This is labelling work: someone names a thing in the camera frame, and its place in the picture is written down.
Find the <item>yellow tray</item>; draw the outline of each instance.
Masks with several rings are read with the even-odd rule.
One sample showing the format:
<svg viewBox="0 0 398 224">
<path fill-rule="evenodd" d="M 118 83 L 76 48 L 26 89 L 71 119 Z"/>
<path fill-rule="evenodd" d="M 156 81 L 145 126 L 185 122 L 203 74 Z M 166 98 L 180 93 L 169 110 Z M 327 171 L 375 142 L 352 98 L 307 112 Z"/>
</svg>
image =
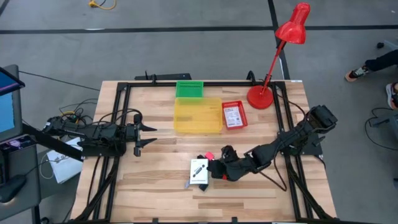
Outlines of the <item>yellow tray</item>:
<svg viewBox="0 0 398 224">
<path fill-rule="evenodd" d="M 174 129 L 180 133 L 219 133 L 223 128 L 221 98 L 176 98 Z"/>
</svg>

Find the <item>gray floor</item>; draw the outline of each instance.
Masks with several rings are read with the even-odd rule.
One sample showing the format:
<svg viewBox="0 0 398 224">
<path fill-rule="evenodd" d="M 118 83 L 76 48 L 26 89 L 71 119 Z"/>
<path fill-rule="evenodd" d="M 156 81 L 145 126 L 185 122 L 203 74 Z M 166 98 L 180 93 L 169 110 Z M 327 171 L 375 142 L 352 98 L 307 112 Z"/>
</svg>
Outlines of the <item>gray floor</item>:
<svg viewBox="0 0 398 224">
<path fill-rule="evenodd" d="M 279 24 L 290 17 L 297 2 L 275 1 Z M 398 24 L 395 0 L 308 2 L 312 7 L 308 25 Z M 12 0 L 0 17 L 0 29 L 272 24 L 265 0 L 119 0 L 112 11 L 90 9 L 87 3 Z M 384 87 L 397 80 L 398 69 L 391 67 L 355 83 L 343 79 L 348 70 L 388 51 L 377 50 L 377 42 L 396 41 L 396 37 L 397 30 L 308 31 L 305 45 L 289 44 L 285 48 L 290 77 L 304 81 L 310 104 L 327 105 L 339 119 L 322 146 L 333 201 L 343 220 L 398 220 L 398 190 L 392 185 L 392 178 L 398 177 L 398 152 L 371 144 L 363 127 L 372 108 L 387 106 Z M 272 31 L 0 35 L 0 46 L 0 66 L 14 63 L 26 72 L 94 88 L 99 88 L 103 80 L 131 80 L 145 70 L 189 72 L 194 79 L 244 78 L 253 70 L 261 77 L 275 52 Z M 278 66 L 274 78 L 282 78 Z M 98 96 L 95 91 L 24 74 L 21 79 L 27 85 L 22 90 L 22 114 L 36 127 L 58 115 L 59 106 Z M 88 114 L 94 110 L 92 106 L 85 109 Z M 397 145 L 386 127 L 372 129 L 371 136 L 382 144 Z M 62 221 L 73 202 L 77 183 L 65 184 L 70 186 L 68 192 L 42 201 L 42 216 Z M 30 223 L 29 220 L 27 211 L 0 223 Z"/>
</svg>

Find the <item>red desk lamp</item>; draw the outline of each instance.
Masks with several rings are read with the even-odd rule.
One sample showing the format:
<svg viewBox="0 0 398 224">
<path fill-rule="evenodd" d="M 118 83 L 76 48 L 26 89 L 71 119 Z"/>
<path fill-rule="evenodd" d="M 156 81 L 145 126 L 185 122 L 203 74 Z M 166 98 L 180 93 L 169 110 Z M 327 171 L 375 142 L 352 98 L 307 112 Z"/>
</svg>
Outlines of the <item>red desk lamp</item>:
<svg viewBox="0 0 398 224">
<path fill-rule="evenodd" d="M 252 87 L 248 91 L 247 99 L 249 104 L 256 109 L 266 109 L 274 101 L 272 92 L 268 89 L 268 83 L 271 79 L 271 73 L 274 69 L 275 61 L 278 58 L 280 51 L 285 47 L 286 42 L 292 44 L 304 44 L 305 42 L 305 28 L 304 23 L 310 13 L 311 7 L 308 3 L 301 2 L 296 5 L 293 10 L 292 17 L 289 21 L 283 24 L 275 33 L 281 42 L 278 45 L 274 60 L 264 80 L 264 86 L 258 85 Z"/>
</svg>

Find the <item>lamp base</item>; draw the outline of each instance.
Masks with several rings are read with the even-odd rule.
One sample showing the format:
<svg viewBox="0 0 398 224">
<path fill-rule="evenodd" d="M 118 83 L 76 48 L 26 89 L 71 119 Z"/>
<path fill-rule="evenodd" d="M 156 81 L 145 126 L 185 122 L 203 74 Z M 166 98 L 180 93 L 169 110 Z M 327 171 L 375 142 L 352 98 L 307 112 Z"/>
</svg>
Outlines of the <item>lamp base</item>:
<svg viewBox="0 0 398 224">
<path fill-rule="evenodd" d="M 254 86 L 248 91 L 247 99 L 249 104 L 255 109 L 266 109 L 274 101 L 272 91 L 266 88 L 264 94 L 262 94 L 262 86 Z"/>
</svg>

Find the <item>shoe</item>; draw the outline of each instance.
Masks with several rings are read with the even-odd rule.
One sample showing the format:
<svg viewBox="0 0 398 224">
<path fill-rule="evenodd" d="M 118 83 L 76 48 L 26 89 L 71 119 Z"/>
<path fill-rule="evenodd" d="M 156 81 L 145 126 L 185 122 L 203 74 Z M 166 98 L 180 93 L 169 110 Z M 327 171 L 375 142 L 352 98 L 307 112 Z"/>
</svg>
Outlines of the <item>shoe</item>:
<svg viewBox="0 0 398 224">
<path fill-rule="evenodd" d="M 398 108 L 398 91 L 394 88 L 395 85 L 396 83 L 386 85 L 387 103 L 393 110 Z"/>
<path fill-rule="evenodd" d="M 353 82 L 358 78 L 370 73 L 371 71 L 364 65 L 356 70 L 352 70 L 346 74 L 346 80 L 349 82 Z"/>
</svg>

